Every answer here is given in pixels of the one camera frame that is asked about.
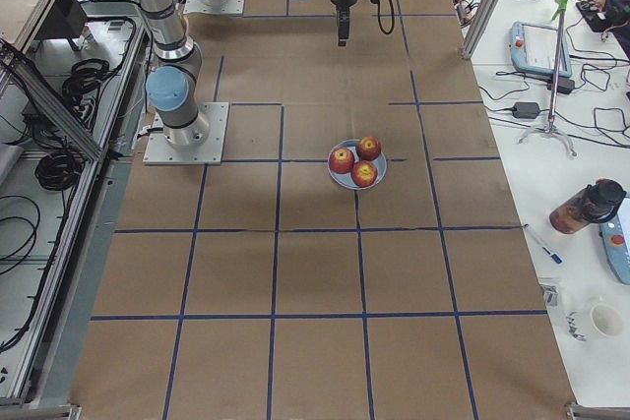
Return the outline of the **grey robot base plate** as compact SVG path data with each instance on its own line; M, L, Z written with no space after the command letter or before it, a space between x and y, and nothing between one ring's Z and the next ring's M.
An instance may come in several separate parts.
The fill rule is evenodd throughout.
M220 165L228 122L228 102L204 102L196 120L185 128L163 124L157 112L149 134L143 162L146 165Z

